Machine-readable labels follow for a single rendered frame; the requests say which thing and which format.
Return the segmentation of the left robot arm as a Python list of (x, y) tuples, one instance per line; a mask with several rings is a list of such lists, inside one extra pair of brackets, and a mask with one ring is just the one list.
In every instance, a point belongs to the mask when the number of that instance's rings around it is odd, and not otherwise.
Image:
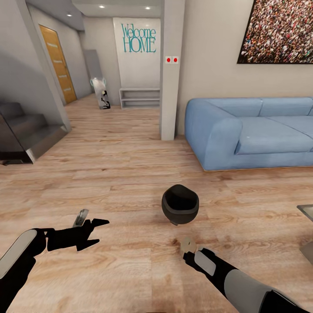
[(36, 228), (22, 233), (5, 255), (0, 259), (0, 313), (6, 313), (18, 291), (27, 281), (28, 274), (36, 263), (35, 256), (46, 248), (53, 251), (76, 246), (82, 251), (100, 240), (88, 240), (96, 226), (109, 224), (108, 220), (86, 220), (89, 210), (80, 210), (72, 228), (55, 230), (54, 228)]

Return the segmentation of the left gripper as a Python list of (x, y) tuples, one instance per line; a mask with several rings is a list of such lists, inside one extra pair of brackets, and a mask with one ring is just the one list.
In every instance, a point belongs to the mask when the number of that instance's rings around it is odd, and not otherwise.
[(82, 249), (86, 249), (87, 247), (98, 243), (100, 240), (88, 240), (88, 238), (96, 226), (101, 226), (105, 224), (109, 224), (109, 221), (93, 219), (93, 221), (91, 222), (90, 220), (85, 220), (82, 227), (72, 227), (66, 229), (67, 238), (63, 248), (76, 246), (77, 251), (82, 251)]

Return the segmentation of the pillar candle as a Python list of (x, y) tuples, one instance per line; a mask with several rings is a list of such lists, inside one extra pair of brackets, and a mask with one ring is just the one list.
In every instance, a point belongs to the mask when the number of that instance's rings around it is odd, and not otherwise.
[(184, 253), (192, 252), (196, 254), (196, 244), (195, 241), (190, 237), (185, 237), (180, 245), (180, 255), (184, 256)]

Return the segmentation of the cauldron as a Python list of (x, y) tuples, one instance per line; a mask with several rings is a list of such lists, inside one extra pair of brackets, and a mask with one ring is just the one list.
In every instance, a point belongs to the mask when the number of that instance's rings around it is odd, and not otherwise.
[(197, 216), (199, 197), (189, 188), (178, 184), (163, 194), (161, 205), (173, 225), (187, 224)]

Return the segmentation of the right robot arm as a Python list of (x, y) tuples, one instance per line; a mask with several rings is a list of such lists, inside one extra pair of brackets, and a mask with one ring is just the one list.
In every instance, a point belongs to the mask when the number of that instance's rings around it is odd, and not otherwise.
[(310, 313), (287, 294), (254, 279), (201, 244), (196, 254), (184, 253), (183, 259), (196, 271), (202, 270), (239, 313)]

